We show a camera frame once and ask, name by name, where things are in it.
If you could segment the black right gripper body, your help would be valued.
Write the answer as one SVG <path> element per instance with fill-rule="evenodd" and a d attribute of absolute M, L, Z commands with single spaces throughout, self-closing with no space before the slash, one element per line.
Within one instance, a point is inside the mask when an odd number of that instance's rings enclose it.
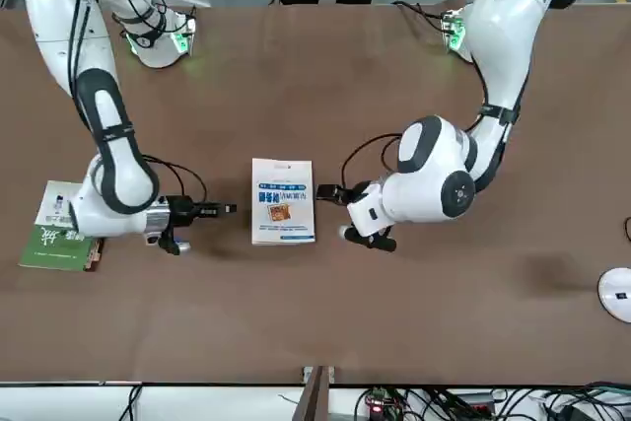
<path fill-rule="evenodd" d="M 189 227 L 199 216 L 201 204 L 188 195 L 169 195 L 169 226 Z"/>

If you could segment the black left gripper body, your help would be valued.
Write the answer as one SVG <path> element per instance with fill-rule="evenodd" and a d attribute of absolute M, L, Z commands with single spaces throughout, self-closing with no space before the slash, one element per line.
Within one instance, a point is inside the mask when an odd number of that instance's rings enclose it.
<path fill-rule="evenodd" d="M 358 182 L 351 188 L 342 188 L 339 197 L 340 204 L 347 206 L 351 203 L 357 202 L 365 195 L 365 191 L 369 185 L 370 182 L 368 180 L 364 180 Z"/>

